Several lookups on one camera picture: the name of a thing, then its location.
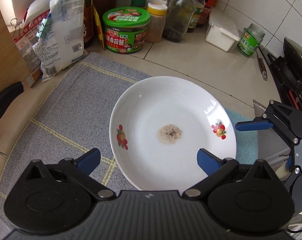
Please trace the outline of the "stained floral white plate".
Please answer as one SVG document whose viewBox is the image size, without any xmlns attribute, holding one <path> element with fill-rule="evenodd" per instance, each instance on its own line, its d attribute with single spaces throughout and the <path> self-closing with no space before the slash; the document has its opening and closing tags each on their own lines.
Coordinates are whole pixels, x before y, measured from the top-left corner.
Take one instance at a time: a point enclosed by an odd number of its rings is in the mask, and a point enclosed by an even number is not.
<svg viewBox="0 0 302 240">
<path fill-rule="evenodd" d="M 137 189 L 184 191 L 206 178 L 200 149 L 220 159 L 236 156 L 232 122 L 202 87 L 178 77 L 132 85 L 111 113 L 109 138 L 126 179 Z"/>
</svg>

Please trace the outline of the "grey teal checked towel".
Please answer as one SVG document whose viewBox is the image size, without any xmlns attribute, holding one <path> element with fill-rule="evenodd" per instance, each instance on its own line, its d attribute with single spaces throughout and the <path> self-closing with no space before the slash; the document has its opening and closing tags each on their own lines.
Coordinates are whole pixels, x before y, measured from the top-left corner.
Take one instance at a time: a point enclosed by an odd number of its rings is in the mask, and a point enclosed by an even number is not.
<svg viewBox="0 0 302 240">
<path fill-rule="evenodd" d="M 56 164 L 77 158 L 92 148 L 101 152 L 101 163 L 91 177 L 115 192 L 133 186 L 117 167 L 109 141 L 112 109 L 122 93 L 149 76 L 176 76 L 210 92 L 232 122 L 253 116 L 250 86 L 258 67 L 255 59 L 238 52 L 220 52 L 217 59 L 191 59 L 157 63 L 104 51 L 91 53 L 85 63 L 58 81 L 13 145 L 0 176 L 0 239 L 11 232 L 3 211 L 5 198 L 32 159 Z"/>
</svg>

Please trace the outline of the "small green label jar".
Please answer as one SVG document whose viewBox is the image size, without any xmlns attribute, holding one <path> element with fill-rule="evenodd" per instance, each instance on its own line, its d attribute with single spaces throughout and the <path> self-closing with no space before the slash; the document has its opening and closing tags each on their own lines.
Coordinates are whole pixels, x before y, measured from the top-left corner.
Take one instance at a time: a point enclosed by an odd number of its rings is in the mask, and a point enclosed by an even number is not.
<svg viewBox="0 0 302 240">
<path fill-rule="evenodd" d="M 236 49 L 245 57 L 251 57 L 263 41 L 265 32 L 257 25 L 251 23 L 244 29 L 244 33 L 238 42 Z"/>
</svg>

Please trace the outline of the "white seasoning box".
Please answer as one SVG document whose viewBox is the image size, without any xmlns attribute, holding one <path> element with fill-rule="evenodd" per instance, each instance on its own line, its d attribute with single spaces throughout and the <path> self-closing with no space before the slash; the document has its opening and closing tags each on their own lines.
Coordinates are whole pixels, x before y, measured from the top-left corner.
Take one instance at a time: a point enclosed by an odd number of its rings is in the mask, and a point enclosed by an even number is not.
<svg viewBox="0 0 302 240">
<path fill-rule="evenodd" d="M 212 10 L 209 15 L 206 42 L 230 52 L 239 41 L 240 36 L 235 22 L 219 10 Z"/>
</svg>

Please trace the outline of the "wooden cutting board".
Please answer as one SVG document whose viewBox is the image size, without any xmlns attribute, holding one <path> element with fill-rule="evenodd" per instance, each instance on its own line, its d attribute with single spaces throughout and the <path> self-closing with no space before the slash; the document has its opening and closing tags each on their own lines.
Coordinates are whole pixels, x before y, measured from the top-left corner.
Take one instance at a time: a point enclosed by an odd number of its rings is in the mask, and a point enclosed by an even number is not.
<svg viewBox="0 0 302 240">
<path fill-rule="evenodd" d="M 13 42 L 0 12 L 0 92 L 15 82 L 25 82 L 29 74 L 30 69 Z"/>
</svg>

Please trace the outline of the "white clipped food bag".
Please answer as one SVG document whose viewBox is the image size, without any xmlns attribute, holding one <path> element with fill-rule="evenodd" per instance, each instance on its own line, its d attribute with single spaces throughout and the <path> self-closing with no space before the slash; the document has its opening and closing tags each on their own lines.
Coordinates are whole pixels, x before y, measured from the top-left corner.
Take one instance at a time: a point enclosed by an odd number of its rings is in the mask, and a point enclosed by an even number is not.
<svg viewBox="0 0 302 240">
<path fill-rule="evenodd" d="M 85 0 L 51 0 L 50 12 L 38 29 L 32 46 L 41 61 L 42 81 L 74 64 L 84 55 Z"/>
</svg>

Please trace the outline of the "yellow lid spice jar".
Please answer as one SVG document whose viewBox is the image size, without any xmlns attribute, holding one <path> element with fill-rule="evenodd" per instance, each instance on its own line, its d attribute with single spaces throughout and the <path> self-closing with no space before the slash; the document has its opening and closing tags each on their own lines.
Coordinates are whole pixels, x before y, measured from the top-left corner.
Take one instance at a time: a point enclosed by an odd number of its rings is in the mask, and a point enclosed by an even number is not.
<svg viewBox="0 0 302 240">
<path fill-rule="evenodd" d="M 164 4 L 148 3 L 147 12 L 150 13 L 150 22 L 148 24 L 146 41 L 160 42 L 165 26 L 165 20 L 168 7 Z"/>
</svg>

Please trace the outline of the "clear glass oil bottle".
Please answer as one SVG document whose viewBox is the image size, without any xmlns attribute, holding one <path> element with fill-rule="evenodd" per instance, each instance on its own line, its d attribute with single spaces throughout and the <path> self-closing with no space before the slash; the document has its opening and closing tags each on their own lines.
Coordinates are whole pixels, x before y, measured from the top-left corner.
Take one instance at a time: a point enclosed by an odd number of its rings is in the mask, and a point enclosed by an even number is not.
<svg viewBox="0 0 302 240">
<path fill-rule="evenodd" d="M 170 0 L 162 37 L 171 42 L 181 42 L 195 10 L 194 0 Z"/>
</svg>

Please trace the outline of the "green lid sauce jar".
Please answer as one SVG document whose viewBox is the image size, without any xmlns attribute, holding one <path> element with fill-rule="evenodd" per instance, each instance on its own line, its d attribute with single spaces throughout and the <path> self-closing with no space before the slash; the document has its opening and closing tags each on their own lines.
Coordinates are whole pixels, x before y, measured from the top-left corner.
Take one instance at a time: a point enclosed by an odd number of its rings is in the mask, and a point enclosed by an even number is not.
<svg viewBox="0 0 302 240">
<path fill-rule="evenodd" d="M 103 15 L 106 48 L 121 54 L 140 51 L 145 42 L 151 14 L 138 7 L 118 7 Z"/>
</svg>

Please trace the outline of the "dark soy sauce bottle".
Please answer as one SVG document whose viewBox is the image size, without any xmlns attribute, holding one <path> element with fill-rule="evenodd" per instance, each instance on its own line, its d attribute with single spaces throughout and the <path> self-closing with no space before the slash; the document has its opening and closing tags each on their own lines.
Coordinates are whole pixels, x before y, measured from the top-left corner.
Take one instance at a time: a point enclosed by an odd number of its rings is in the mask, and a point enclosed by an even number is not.
<svg viewBox="0 0 302 240">
<path fill-rule="evenodd" d="M 94 21 L 93 21 L 93 2 L 92 0 L 84 0 L 84 14 L 83 14 L 83 36 L 84 47 L 88 48 L 94 41 Z"/>
</svg>

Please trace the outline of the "red white food bag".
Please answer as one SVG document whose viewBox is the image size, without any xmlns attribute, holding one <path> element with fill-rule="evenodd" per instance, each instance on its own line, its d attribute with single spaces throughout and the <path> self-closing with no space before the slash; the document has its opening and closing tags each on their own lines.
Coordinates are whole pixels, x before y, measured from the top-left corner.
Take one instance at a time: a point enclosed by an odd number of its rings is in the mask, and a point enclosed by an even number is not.
<svg viewBox="0 0 302 240">
<path fill-rule="evenodd" d="M 35 0 L 27 9 L 22 23 L 13 25 L 10 35 L 21 53 L 24 61 L 30 69 L 26 78 L 29 86 L 32 86 L 41 76 L 41 61 L 33 50 L 33 45 L 38 42 L 36 36 L 38 28 L 44 18 L 47 18 L 50 8 L 50 0 Z"/>
</svg>

